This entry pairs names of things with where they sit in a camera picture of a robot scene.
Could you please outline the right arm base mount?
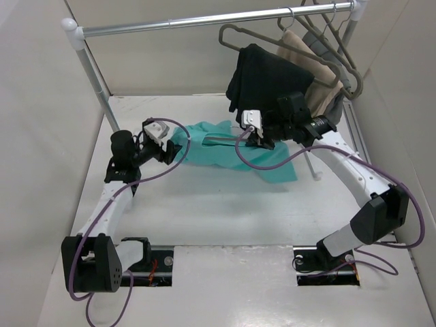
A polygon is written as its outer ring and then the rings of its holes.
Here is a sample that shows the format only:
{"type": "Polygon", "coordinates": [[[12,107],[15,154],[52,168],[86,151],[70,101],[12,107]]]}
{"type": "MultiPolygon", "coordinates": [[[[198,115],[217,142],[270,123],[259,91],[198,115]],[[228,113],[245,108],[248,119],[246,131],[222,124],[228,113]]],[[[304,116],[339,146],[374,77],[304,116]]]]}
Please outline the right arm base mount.
{"type": "Polygon", "coordinates": [[[360,281],[352,250],[339,257],[320,257],[317,247],[293,247],[292,266],[298,286],[359,286],[360,281]]]}

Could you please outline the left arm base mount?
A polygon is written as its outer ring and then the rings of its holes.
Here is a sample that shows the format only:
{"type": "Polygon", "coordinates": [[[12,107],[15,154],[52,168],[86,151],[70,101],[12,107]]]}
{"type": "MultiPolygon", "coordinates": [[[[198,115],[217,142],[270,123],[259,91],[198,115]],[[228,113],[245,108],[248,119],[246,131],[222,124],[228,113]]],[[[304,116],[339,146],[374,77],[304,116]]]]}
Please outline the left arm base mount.
{"type": "Polygon", "coordinates": [[[119,264],[110,267],[108,285],[111,292],[120,287],[129,287],[133,277],[134,287],[170,287],[174,266],[173,248],[151,249],[145,259],[140,259],[139,252],[123,253],[119,264]]]}

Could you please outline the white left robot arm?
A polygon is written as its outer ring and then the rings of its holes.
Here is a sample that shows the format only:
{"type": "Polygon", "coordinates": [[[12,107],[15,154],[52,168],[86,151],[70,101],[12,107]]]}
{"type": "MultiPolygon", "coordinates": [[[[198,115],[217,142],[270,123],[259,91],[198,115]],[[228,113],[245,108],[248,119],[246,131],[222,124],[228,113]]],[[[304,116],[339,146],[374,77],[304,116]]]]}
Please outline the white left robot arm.
{"type": "Polygon", "coordinates": [[[139,185],[150,181],[142,177],[141,166],[152,159],[168,165],[169,171],[178,166],[174,159],[182,146],[163,141],[173,122],[149,118],[136,135],[126,129],[111,135],[112,156],[99,202],[77,234],[65,237],[61,244],[65,286],[74,300],[116,292],[132,266],[144,270],[153,261],[148,238],[126,237],[117,245],[112,238],[139,185]]]}

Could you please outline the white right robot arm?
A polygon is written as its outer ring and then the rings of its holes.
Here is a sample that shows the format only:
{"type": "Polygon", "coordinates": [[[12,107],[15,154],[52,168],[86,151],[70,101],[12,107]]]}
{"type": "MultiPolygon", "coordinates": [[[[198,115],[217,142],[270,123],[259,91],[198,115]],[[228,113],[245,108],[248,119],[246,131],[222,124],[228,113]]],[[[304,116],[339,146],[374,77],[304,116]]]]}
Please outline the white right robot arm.
{"type": "Polygon", "coordinates": [[[360,157],[324,115],[313,117],[300,92],[277,100],[275,110],[243,112],[243,125],[254,128],[258,145],[270,147],[274,141],[293,140],[322,160],[348,188],[359,211],[341,229],[317,243],[315,260],[331,268],[344,253],[372,245],[405,223],[409,197],[395,182],[388,181],[360,157]]]}

